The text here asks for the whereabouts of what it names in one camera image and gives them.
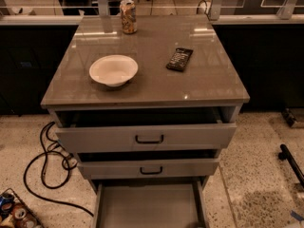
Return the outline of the grey bottom drawer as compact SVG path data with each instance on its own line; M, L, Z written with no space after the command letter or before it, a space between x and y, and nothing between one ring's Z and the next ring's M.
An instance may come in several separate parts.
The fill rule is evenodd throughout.
M210 228L200 180L100 183L91 228Z

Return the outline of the grey drawer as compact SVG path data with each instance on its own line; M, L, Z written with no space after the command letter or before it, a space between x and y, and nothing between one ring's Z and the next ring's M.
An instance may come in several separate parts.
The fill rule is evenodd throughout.
M59 128L60 144L72 153L225 148L235 123Z
M212 150L81 153L79 159L90 180L210 176L219 164Z
M200 180L100 183L91 228L210 228Z

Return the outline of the grey drawer cabinet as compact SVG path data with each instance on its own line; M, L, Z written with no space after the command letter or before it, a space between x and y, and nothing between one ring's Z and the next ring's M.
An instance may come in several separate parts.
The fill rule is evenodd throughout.
M82 20L42 101L58 129L236 123L249 95L208 20L202 15L140 16L137 23L137 32L126 35L116 16ZM184 72L166 67L177 48L193 50ZM138 72L120 86L93 81L90 66L109 55L134 59ZM98 187L206 177L84 178Z

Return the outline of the grey middle drawer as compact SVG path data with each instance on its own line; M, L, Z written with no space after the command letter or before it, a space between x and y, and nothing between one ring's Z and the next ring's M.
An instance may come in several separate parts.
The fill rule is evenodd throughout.
M79 159L90 180L210 176L219 164L212 150L81 153Z

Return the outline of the grey top drawer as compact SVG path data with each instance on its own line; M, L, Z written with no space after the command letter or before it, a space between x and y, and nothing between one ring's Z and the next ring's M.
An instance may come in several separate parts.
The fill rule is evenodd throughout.
M235 123L59 128L60 144L72 153L225 148Z

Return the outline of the white bowl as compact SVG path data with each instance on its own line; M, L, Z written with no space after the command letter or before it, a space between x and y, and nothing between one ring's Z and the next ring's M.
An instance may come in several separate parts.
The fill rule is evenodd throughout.
M137 62L124 55L109 55L95 61L89 69L90 78L106 86L122 86L138 72Z

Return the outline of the black snack bar wrapper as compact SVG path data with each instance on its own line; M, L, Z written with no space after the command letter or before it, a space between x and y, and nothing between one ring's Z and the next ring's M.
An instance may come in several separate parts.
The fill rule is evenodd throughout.
M170 70L184 72L192 53L192 49L178 47L166 67Z

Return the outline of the orange soda can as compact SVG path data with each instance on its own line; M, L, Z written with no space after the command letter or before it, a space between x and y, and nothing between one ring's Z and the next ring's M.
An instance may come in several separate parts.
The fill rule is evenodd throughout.
M132 34L137 31L136 6L133 0L122 0L120 4L123 32Z

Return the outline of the black floor bar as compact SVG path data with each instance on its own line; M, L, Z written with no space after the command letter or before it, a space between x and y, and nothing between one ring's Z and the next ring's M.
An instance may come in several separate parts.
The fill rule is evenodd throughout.
M280 146L280 152L278 153L278 158L281 161L287 161L289 163L289 165L293 169L294 174L296 175L299 183L304 188L304 174L302 173L300 167L298 166L297 162L295 161L289 148L285 144L282 144Z

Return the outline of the glass barrier with posts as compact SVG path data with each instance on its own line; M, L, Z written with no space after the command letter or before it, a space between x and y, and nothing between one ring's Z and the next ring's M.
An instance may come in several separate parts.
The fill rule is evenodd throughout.
M3 25L77 23L91 10L104 16L122 0L1 0ZM133 0L139 15L203 14L213 24L303 24L303 0Z

